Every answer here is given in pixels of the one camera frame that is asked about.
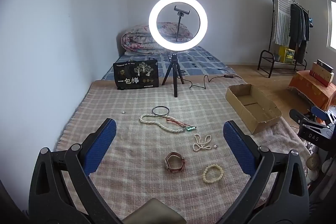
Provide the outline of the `white gloved right hand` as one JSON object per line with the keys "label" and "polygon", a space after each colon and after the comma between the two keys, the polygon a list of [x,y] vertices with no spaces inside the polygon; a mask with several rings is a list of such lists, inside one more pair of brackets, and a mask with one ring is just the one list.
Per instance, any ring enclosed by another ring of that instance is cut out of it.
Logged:
{"label": "white gloved right hand", "polygon": [[307,181],[316,181],[320,176],[324,175],[323,164],[325,155],[320,150],[314,151],[306,161]]}

